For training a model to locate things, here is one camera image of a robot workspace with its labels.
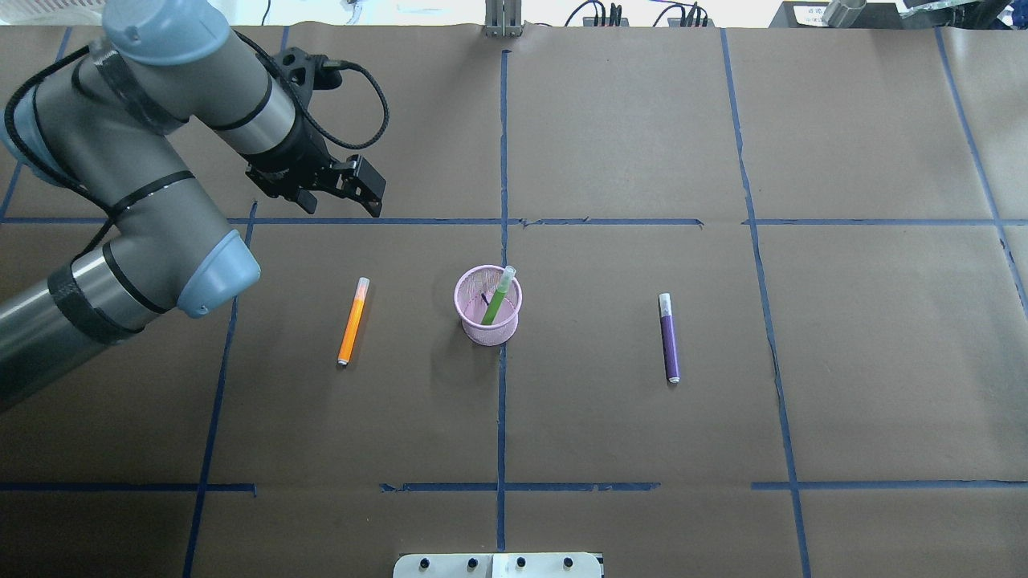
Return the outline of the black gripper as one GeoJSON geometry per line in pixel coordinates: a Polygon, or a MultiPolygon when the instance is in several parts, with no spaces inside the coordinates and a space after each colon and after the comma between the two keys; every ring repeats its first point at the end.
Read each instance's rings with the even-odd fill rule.
{"type": "Polygon", "coordinates": [[[311,128],[291,129],[265,153],[247,154],[246,176],[270,198],[294,202],[308,215],[318,207],[315,191],[354,200],[372,218],[381,216],[386,177],[363,155],[352,155],[344,170],[311,128]]]}

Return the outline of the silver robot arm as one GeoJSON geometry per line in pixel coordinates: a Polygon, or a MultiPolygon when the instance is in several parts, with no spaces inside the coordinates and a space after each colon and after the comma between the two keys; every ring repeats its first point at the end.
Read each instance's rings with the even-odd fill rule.
{"type": "Polygon", "coordinates": [[[110,1],[104,33],[30,77],[2,139],[38,178],[90,201],[87,246],[2,306],[8,411],[166,312],[201,318],[261,270],[169,135],[198,120],[262,193],[313,214],[316,193],[381,215],[386,178],[309,113],[359,63],[296,47],[268,55],[206,1],[110,1]]]}

